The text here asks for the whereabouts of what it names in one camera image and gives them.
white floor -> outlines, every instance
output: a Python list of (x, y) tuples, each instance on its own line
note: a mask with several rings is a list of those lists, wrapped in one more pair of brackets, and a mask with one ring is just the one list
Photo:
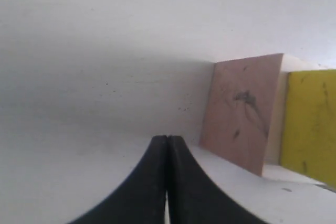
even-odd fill
[(336, 0), (0, 0), (0, 216), (67, 223), (151, 136), (181, 134), (271, 223), (336, 222), (336, 194), (264, 180), (196, 147), (213, 62), (287, 52), (336, 66)]

black rubber tip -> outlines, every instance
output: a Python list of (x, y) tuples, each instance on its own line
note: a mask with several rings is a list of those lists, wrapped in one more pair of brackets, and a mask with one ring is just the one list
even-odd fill
[(182, 137), (171, 136), (168, 143), (169, 157), (166, 166), (171, 223), (266, 223), (228, 197), (210, 180)]
[(167, 137), (156, 136), (130, 176), (71, 224), (164, 224)]

wooden block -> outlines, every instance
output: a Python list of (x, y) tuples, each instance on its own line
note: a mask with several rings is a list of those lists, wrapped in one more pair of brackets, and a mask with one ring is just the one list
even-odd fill
[(259, 176), (279, 165), (287, 74), (320, 68), (284, 54), (217, 63), (200, 146)]
[(336, 188), (336, 70), (292, 72), (281, 164)]

yellow block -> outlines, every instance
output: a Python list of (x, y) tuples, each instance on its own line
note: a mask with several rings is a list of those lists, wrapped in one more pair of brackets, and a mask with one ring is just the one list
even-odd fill
[(336, 70), (288, 78), (281, 165), (336, 187)]

yellow foam block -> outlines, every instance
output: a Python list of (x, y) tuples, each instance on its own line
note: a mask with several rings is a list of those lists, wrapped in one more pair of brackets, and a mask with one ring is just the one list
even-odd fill
[(336, 187), (336, 70), (288, 78), (281, 165)]

